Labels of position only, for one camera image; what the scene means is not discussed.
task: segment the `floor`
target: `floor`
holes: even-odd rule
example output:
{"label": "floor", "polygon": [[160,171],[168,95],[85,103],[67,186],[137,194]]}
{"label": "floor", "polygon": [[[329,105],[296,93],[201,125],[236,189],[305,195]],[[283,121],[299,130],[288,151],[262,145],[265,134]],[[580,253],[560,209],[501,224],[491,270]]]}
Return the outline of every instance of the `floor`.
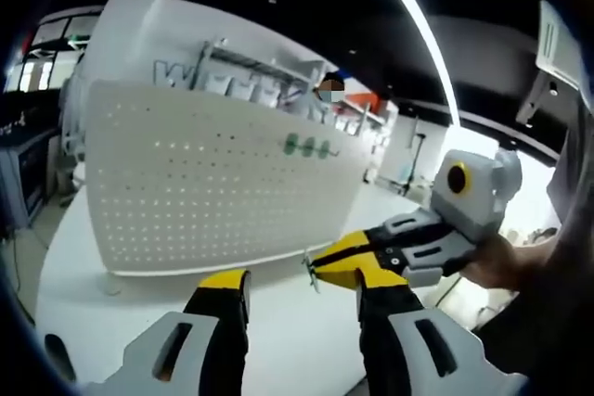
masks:
{"label": "floor", "polygon": [[0,248],[8,280],[33,321],[45,254],[65,212],[66,209],[59,206],[57,198],[50,199],[31,229],[20,229],[15,239]]}

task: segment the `shelf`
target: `shelf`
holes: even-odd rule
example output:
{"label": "shelf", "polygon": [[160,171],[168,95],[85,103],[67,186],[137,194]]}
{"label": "shelf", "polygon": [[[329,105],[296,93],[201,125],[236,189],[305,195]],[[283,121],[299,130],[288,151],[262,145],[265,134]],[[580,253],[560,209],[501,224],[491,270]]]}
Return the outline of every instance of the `shelf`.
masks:
{"label": "shelf", "polygon": [[[358,104],[355,104],[354,102],[349,101],[348,99],[344,99],[340,102],[341,106],[346,106],[347,108],[356,111],[359,114],[363,114],[365,113],[365,110],[359,106]],[[380,118],[378,115],[374,115],[373,113],[369,112],[368,113],[368,119],[370,121],[375,122],[378,125],[384,125],[386,123],[386,120],[384,118]]]}
{"label": "shelf", "polygon": [[254,57],[244,56],[240,53],[236,53],[218,46],[213,48],[211,58],[214,60],[227,62],[229,64],[239,65],[241,67],[245,67],[246,69],[256,71],[260,74],[272,76],[273,78],[280,79],[284,83],[300,82],[309,84],[311,81],[309,78],[297,71],[285,69],[277,65],[271,65]]}

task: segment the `white pegboard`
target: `white pegboard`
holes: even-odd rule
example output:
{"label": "white pegboard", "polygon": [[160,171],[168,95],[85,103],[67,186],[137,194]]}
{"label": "white pegboard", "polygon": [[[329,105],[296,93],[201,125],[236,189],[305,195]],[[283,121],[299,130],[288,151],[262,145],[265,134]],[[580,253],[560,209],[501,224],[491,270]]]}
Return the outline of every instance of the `white pegboard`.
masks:
{"label": "white pegboard", "polygon": [[89,210],[101,258],[121,275],[209,271],[328,243],[369,162],[360,138],[206,92],[96,82],[88,117]]}

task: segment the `human hand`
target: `human hand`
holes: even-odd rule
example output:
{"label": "human hand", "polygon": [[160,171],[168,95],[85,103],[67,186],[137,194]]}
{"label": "human hand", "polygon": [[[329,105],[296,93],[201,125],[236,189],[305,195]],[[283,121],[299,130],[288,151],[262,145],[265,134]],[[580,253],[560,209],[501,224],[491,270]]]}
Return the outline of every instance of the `human hand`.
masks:
{"label": "human hand", "polygon": [[481,287],[517,290],[520,269],[514,247],[497,235],[477,246],[472,262],[460,274]]}

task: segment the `person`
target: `person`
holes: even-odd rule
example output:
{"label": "person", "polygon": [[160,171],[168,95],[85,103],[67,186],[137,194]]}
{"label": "person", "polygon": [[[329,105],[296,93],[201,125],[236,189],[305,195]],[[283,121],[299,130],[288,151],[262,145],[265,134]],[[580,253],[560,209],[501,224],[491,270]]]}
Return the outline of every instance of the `person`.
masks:
{"label": "person", "polygon": [[291,115],[326,125],[336,124],[332,104],[344,100],[344,78],[337,71],[328,72],[320,85],[284,107]]}
{"label": "person", "polygon": [[[594,62],[583,46],[582,57],[586,66]],[[489,362],[529,377],[523,394],[590,393],[594,385],[594,116],[592,77],[583,77],[547,189],[561,229],[531,247],[489,239],[462,271],[482,287],[519,292],[475,334]]]}

